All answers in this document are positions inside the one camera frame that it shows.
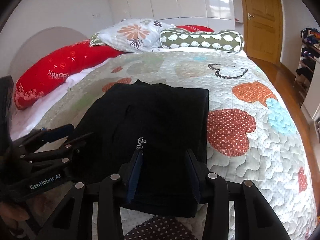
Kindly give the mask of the person left hand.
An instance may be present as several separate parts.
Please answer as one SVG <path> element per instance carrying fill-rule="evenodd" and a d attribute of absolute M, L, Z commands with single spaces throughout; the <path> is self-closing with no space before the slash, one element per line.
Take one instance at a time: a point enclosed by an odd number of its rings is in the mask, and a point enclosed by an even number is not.
<path fill-rule="evenodd" d="M 29 219 L 29 214 L 19 206 L 11 206 L 7 203 L 1 202 L 1 218 L 9 232 L 17 239 L 22 239 L 25 233 L 19 228 L 19 222 Z"/>

